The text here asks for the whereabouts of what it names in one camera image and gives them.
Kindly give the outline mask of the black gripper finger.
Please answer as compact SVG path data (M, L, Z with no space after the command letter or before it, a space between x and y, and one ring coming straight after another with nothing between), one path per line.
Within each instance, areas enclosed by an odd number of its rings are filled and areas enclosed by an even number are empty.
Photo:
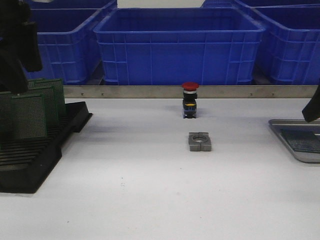
M16 53L15 46L0 38L0 91L13 94L25 93L28 81L22 69L22 64Z
M302 110L303 118L310 123L320 118L320 86L318 85L314 95Z
M37 24L28 22L23 25L21 43L21 63L28 72L42 70L42 60L38 46Z

